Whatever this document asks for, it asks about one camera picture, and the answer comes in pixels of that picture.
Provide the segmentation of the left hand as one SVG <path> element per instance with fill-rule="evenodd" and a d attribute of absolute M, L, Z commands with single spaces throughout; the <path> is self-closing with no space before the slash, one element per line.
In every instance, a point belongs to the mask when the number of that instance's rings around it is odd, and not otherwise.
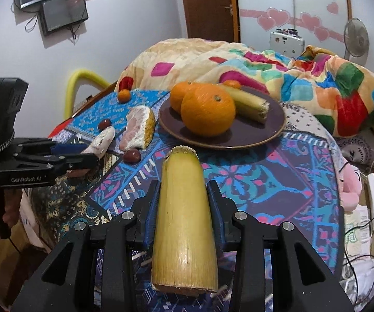
<path fill-rule="evenodd" d="M 23 190 L 20 189 L 6 190 L 4 193 L 5 214 L 3 215 L 3 221 L 10 228 L 15 226 L 19 220 L 22 195 Z"/>

